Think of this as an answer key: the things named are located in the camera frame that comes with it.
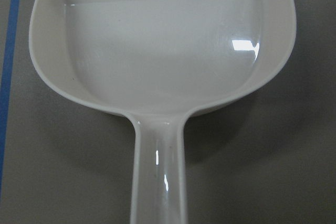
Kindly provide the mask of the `beige plastic dustpan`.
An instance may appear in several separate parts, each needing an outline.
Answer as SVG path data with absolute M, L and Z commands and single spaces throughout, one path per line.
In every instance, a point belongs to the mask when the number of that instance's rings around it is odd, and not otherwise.
M 135 129 L 131 223 L 187 223 L 183 130 L 269 82 L 296 38 L 293 0 L 35 0 L 41 79 Z

